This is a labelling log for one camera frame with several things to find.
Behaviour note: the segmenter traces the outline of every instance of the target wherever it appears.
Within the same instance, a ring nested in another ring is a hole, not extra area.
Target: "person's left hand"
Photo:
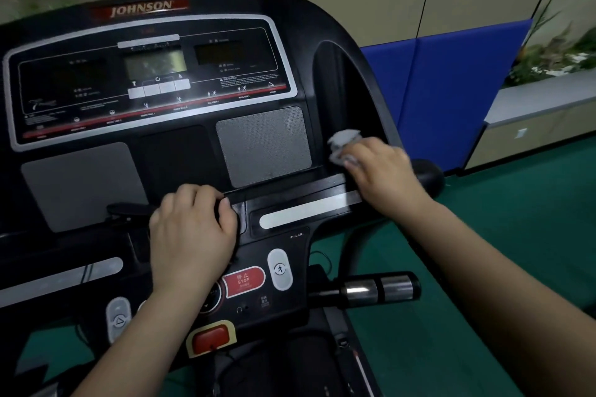
[[[229,199],[209,185],[184,184],[167,194],[149,220],[153,292],[208,292],[232,257],[237,222]]]

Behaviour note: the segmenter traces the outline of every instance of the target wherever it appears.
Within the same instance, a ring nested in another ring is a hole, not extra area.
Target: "green floor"
[[[593,137],[451,177],[440,201],[537,279],[585,306],[596,301],[595,197]],[[337,236],[313,249],[324,251],[336,265],[340,245]],[[370,241],[359,271],[393,270],[418,275],[420,301],[350,311],[386,396],[521,395],[398,230],[388,225]],[[91,359],[72,328],[35,333],[23,356],[48,359],[48,376]],[[191,395],[185,381],[192,382],[188,371],[171,374],[162,395]]]

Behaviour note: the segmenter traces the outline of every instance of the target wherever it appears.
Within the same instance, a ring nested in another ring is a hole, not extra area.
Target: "treadmill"
[[[383,217],[328,157],[360,130],[401,146],[354,40],[306,0],[103,0],[0,26],[0,376],[69,319],[97,358],[151,293],[148,219],[184,183],[224,192],[234,256],[172,370],[197,395],[380,396],[348,307],[416,300],[356,275]],[[440,169],[413,160],[436,196]],[[346,236],[338,278],[310,245]],[[94,363],[43,388],[69,395]]]

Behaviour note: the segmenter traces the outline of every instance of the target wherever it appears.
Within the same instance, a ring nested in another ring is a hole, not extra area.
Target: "blue padded wall panel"
[[[402,111],[415,49],[415,39],[362,47],[396,125]]]
[[[531,23],[418,38],[398,123],[412,158],[464,165]]]

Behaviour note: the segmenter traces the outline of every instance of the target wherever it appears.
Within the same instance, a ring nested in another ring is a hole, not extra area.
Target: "person's left arm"
[[[153,293],[73,393],[156,395],[213,283],[234,251],[237,216],[208,185],[182,185],[150,220]]]

